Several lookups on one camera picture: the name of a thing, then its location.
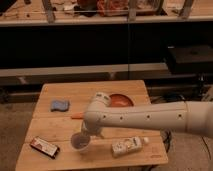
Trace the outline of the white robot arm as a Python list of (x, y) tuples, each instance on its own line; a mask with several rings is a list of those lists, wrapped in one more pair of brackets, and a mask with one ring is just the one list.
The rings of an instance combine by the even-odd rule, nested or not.
[(83, 115), (81, 131), (98, 136), (103, 127), (162, 130), (213, 139), (213, 102), (179, 101), (110, 107), (111, 98), (96, 93)]

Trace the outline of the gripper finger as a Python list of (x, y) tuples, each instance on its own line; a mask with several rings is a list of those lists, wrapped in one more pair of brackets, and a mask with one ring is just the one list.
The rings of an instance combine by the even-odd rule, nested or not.
[(104, 136), (102, 134), (98, 134), (97, 137), (104, 139)]

